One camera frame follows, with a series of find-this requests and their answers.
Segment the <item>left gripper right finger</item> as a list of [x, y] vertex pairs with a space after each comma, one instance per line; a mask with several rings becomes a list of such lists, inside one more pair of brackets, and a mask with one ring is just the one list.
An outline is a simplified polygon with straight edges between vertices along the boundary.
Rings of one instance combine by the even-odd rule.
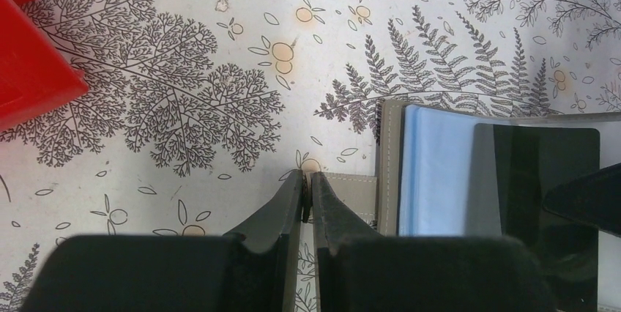
[[386, 237], [311, 178], [321, 311], [555, 311], [535, 257], [509, 237]]

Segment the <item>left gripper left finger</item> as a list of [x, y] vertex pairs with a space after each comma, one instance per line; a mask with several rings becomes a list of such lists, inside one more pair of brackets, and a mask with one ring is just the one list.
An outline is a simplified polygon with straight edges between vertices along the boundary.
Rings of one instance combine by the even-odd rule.
[[82, 235], [47, 258], [23, 311], [292, 311], [305, 177], [220, 236]]

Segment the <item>grey card holder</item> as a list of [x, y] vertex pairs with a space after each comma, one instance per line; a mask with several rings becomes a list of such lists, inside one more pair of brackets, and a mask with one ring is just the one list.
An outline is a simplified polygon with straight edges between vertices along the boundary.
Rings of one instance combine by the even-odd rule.
[[[377, 228], [380, 234], [476, 237], [469, 233], [466, 217], [474, 129], [480, 123], [593, 128], [600, 133], [598, 171], [620, 164], [620, 114], [617, 112], [500, 118], [388, 100], [382, 109], [381, 171], [371, 190], [379, 198]], [[595, 311], [618, 311], [620, 236], [596, 231], [599, 244]]]

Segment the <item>red plastic bin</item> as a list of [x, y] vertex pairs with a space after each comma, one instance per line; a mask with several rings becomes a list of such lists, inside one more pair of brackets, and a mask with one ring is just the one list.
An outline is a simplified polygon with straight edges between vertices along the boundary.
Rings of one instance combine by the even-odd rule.
[[45, 114], [86, 94], [84, 73], [70, 66], [20, 8], [34, 0], [1, 0], [1, 129]]

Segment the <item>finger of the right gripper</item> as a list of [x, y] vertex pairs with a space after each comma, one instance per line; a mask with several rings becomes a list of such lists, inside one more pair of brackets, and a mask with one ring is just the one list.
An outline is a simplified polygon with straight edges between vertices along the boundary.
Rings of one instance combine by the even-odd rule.
[[543, 208], [568, 220], [620, 236], [620, 164], [548, 191]]

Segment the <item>dark credit card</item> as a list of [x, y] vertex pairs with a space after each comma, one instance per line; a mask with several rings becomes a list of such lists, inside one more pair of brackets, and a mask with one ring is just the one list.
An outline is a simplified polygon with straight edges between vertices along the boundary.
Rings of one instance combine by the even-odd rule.
[[598, 232], [549, 212], [548, 192], [600, 168], [593, 128], [480, 123], [467, 225], [498, 239], [467, 265], [478, 311], [595, 311]]

